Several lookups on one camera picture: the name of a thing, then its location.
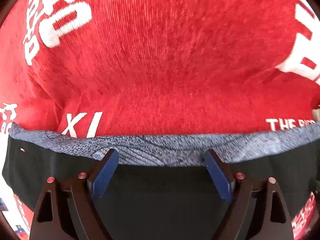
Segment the black pants grey waistband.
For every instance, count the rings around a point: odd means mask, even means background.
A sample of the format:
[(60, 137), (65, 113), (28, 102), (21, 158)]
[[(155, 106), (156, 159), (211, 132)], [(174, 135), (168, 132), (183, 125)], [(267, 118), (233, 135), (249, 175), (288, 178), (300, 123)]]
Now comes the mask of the black pants grey waistband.
[[(275, 132), (88, 139), (12, 124), (3, 177), (31, 210), (31, 239), (319, 239), (319, 123)], [(92, 201), (89, 176), (110, 149), (119, 164)], [(231, 203), (204, 164), (234, 177)]]

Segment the red blanket white characters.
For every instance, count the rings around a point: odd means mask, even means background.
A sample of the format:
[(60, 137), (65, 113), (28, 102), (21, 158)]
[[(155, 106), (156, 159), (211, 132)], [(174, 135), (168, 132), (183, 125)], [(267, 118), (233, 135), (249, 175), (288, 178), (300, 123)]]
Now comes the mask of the red blanket white characters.
[[(17, 124), (88, 139), (319, 123), (307, 0), (15, 0), (1, 20), (1, 168)], [(4, 215), (31, 210), (1, 174)]]

